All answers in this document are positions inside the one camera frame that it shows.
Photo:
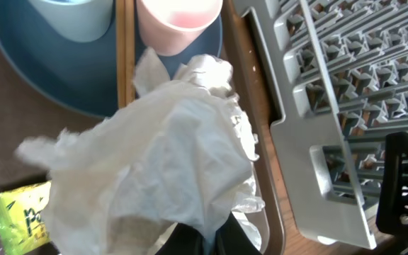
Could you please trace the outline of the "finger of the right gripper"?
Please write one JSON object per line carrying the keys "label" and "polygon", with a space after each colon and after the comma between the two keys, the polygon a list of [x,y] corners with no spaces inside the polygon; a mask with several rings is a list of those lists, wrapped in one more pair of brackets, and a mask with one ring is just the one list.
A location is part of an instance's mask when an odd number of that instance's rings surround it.
{"label": "finger of the right gripper", "polygon": [[399,237],[408,246],[408,133],[386,136],[382,179],[377,228]]}

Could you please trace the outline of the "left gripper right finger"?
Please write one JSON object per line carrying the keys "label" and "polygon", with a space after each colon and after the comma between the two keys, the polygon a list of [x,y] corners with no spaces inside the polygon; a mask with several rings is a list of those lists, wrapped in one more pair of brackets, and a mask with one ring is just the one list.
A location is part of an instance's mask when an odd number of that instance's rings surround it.
{"label": "left gripper right finger", "polygon": [[231,213],[215,235],[217,255],[261,255]]}

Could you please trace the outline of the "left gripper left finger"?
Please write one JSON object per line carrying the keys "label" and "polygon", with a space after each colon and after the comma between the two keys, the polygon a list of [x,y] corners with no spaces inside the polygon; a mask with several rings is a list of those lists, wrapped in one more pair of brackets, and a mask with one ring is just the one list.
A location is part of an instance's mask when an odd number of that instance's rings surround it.
{"label": "left gripper left finger", "polygon": [[203,236],[196,229],[179,223],[155,255],[203,255]]}

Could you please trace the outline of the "white tissue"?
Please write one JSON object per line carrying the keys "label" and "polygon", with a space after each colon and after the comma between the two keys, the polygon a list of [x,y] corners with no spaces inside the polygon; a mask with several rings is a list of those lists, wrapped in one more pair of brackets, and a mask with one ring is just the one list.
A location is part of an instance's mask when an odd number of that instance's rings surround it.
{"label": "white tissue", "polygon": [[133,83],[138,99],[90,130],[30,137],[17,148],[46,169],[51,188],[41,215],[63,254],[151,254],[175,226],[215,235],[232,213],[258,251],[248,215],[256,194],[257,136],[232,91],[232,65],[197,55],[170,76],[153,49],[143,52]]}

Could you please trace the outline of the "green yellow snack wrapper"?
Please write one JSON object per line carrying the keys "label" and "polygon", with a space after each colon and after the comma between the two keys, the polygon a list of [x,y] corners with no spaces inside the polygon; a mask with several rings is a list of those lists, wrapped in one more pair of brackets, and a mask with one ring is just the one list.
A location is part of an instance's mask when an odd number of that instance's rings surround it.
{"label": "green yellow snack wrapper", "polygon": [[51,183],[36,183],[0,193],[0,240],[8,255],[24,255],[50,241],[42,219]]}

